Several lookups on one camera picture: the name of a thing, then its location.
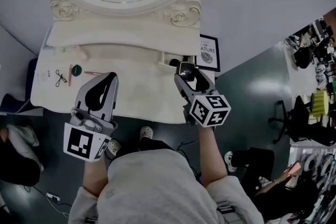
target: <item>person's hand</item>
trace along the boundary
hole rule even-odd
[[[4,141],[4,143],[7,141],[8,139],[8,129],[4,128],[0,130],[0,137],[2,139],[2,141]]]
[[[278,183],[282,183],[282,182],[284,182],[285,180],[288,180],[288,179],[292,178],[292,175],[290,175],[290,174],[288,173],[288,170],[289,170],[289,169],[287,169],[286,171],[284,171],[283,174],[277,179],[277,182],[278,182]]]

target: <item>white vanity table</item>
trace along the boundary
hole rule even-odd
[[[35,71],[31,102],[70,113],[78,90],[93,78],[84,71],[115,72],[119,91],[114,115],[184,123],[186,101],[174,83],[173,58],[199,53],[201,0],[50,0],[55,24]],[[71,85],[70,65],[82,74]],[[205,71],[214,81],[214,73]]]

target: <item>picture frame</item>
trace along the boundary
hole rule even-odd
[[[195,65],[199,69],[220,72],[218,39],[201,35],[199,41],[201,53],[195,56]]]

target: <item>green object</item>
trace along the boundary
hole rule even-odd
[[[79,66],[79,65],[75,65],[73,68],[72,68],[72,75],[74,77],[77,77],[79,76],[80,74],[82,74],[82,68]]]

